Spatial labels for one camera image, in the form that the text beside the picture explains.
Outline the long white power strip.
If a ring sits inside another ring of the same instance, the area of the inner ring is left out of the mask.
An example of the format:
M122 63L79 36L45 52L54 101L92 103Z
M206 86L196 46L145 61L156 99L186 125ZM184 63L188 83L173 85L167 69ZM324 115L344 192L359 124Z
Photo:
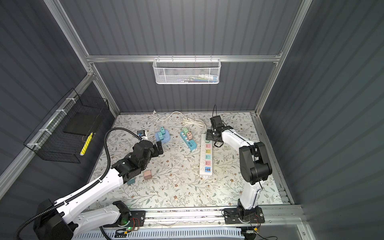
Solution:
M205 143L206 134L201 135L201 152L199 174L203 178L209 178L213 175L213 143Z

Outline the pink plug adapter cube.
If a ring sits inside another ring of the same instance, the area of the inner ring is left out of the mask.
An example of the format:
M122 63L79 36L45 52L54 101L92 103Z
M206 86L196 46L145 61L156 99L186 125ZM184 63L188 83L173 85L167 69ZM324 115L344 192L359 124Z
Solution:
M192 140L193 139L193 136L190 132L187 133L187 139L188 140Z
M151 170L147 170L143 172L144 180L149 180L153 177Z

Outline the teal blue power strip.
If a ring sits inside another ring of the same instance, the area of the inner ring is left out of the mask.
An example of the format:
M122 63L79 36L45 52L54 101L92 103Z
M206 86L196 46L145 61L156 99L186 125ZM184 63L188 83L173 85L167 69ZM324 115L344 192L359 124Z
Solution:
M187 145L187 147L189 148L190 152L193 152L197 149L197 144L196 142L192 139L192 140L188 140L187 139L187 135L185 135L183 133L183 131L180 132L180 136L181 136L181 139L184 141L184 143Z

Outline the teal plug adapter cube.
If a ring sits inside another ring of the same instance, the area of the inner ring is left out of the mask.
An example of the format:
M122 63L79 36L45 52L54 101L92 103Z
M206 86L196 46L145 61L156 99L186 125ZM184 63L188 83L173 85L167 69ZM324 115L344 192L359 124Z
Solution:
M130 180L127 182L127 185L133 185L135 182L136 182L135 179L130 179Z
M158 136L159 140L163 140L164 139L164 135L161 132L158 132L157 136Z
M161 131L162 135L164 135L164 134L166 133L166 131L165 131L165 128L164 128L164 127L160 127L160 131Z

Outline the light blue round power strip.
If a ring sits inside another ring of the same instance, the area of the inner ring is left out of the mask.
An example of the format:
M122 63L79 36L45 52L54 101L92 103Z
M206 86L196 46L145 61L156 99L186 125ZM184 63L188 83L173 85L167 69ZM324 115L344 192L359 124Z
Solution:
M158 132L155 133L156 142L161 141L162 144L166 144L167 142L169 142L171 140L171 136L170 136L169 131L168 130L165 130L165 131L166 131L166 133L164 134L164 139L163 140L159 140L159 138L157 136L157 133L161 132L161 131L158 131Z

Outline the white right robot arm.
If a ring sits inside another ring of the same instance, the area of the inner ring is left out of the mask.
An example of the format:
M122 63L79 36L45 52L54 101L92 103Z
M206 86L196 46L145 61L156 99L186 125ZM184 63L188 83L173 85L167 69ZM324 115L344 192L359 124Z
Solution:
M206 139L215 144L227 144L239 154L240 172L245 183L238 200L238 210L245 213L257 209L264 182L273 172L265 144L241 136L233 127L226 125L220 116L213 116L210 121L211 128L207 130Z

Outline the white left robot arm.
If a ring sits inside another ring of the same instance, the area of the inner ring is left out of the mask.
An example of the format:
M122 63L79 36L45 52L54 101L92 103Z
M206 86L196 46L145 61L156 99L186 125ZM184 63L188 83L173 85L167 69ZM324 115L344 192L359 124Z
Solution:
M138 176L148 166L151 158L164 153L162 142L156 144L141 140L133 152L114 163L104 178L99 177L72 194L50 200L39 205L34 222L34 232L40 240L71 240L82 233L105 225L117 224L126 227L132 224L130 209L122 202L115 201L99 210L85 209L107 193L123 186Z

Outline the yellow marker in basket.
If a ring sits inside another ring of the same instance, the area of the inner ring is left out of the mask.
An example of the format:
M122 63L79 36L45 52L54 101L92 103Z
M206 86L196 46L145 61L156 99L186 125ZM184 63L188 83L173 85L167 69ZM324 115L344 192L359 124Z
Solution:
M80 156L84 156L86 154L87 149L90 145L90 142L92 141L93 136L94 136L94 133L90 133L90 135L87 137L87 139L83 145L83 148L81 149Z

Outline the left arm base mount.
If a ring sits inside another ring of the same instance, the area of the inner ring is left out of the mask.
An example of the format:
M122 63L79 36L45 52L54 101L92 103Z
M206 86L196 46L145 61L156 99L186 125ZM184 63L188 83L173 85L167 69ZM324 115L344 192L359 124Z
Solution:
M143 227L146 219L146 211L131 211L130 215L121 214L118 220L110 225L104 225L104 228L112 228L112 227L120 227L120 228L128 228L128 227Z

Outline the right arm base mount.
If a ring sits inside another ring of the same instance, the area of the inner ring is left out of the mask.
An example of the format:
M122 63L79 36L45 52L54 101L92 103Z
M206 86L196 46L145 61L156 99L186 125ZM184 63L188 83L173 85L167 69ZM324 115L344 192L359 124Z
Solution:
M260 207L251 210L243 210L241 207L225 208L221 213L227 225L249 223L259 225L265 223L264 213Z

